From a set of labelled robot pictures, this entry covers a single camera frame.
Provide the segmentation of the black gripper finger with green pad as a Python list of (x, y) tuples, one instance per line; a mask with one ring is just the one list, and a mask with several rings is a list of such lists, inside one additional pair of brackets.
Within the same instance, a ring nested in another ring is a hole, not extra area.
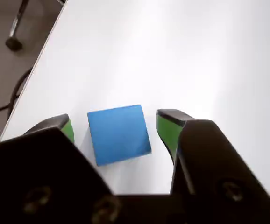
[(114, 224), (121, 203), (56, 127), (0, 142), (0, 224)]
[(213, 121), (159, 109), (156, 129), (189, 224), (270, 224), (269, 194)]

